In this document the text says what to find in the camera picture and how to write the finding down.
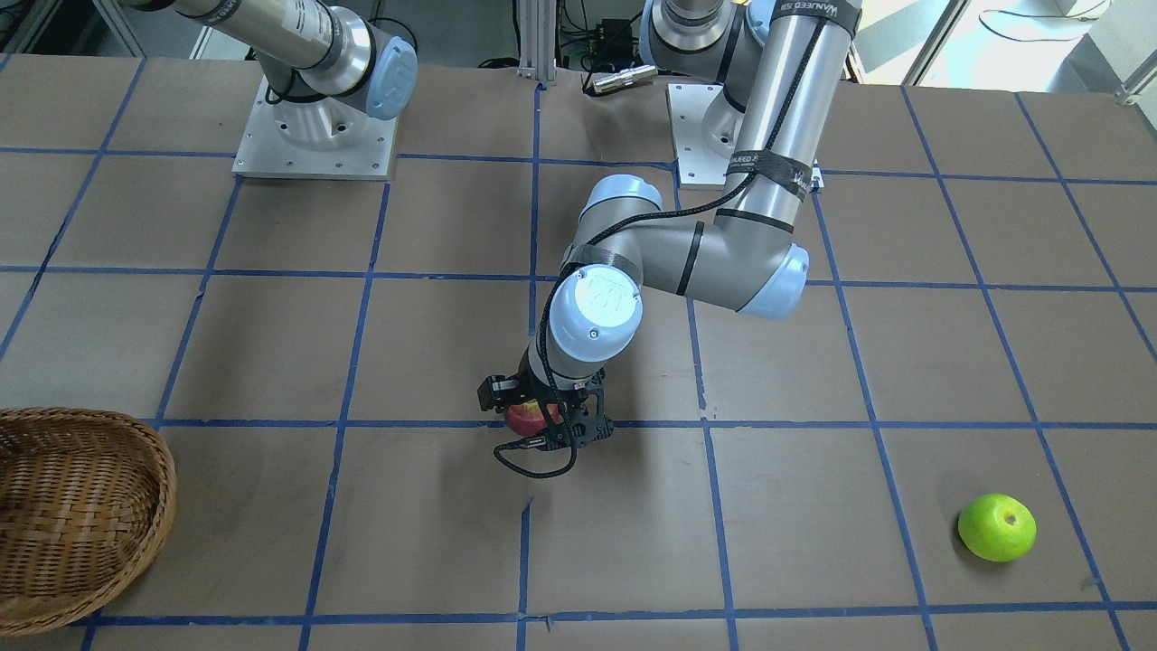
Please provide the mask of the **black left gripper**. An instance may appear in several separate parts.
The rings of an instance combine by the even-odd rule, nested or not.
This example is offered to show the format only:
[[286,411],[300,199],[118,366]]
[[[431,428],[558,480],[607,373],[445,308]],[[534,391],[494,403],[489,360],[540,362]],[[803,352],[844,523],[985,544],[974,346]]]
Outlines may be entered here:
[[547,431],[541,436],[529,439],[516,436],[516,441],[498,446],[503,452],[587,447],[592,442],[610,438],[616,431],[616,424],[605,413],[604,380],[605,372],[600,370],[572,389],[561,383],[555,392],[528,368],[521,368],[515,375],[484,378],[478,387],[478,404],[481,410],[494,410],[503,416],[509,405],[537,401],[547,417]]

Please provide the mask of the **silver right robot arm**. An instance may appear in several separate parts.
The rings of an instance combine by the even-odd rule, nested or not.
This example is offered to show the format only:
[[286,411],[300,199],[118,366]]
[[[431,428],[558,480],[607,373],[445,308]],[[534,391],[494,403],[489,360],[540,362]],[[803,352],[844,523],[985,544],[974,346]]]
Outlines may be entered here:
[[271,82],[285,96],[296,86],[339,99],[369,117],[401,114],[417,90],[417,49],[342,5],[322,1],[127,1],[137,12],[177,12],[244,42],[263,62],[288,71]]

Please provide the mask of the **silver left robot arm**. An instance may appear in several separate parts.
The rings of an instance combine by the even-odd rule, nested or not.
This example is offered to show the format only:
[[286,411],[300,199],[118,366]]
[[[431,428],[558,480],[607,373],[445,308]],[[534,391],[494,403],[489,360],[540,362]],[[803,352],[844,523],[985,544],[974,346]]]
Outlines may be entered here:
[[604,367],[639,330],[644,288],[766,320],[793,315],[810,267],[796,215],[861,16],[860,1],[644,3],[644,68],[676,74],[679,177],[720,197],[666,210],[635,175],[594,186],[517,372],[480,384],[480,408],[516,434],[498,458],[576,454],[611,436]]

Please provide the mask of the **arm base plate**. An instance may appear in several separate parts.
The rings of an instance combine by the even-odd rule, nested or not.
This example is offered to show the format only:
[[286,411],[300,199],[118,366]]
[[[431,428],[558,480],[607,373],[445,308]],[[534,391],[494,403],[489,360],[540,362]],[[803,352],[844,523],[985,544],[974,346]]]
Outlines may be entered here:
[[256,180],[389,182],[397,120],[379,120],[338,99],[277,99],[261,80],[233,173]]
[[724,186],[725,168],[744,116],[723,98],[723,86],[690,83],[671,83],[666,88],[681,188]]

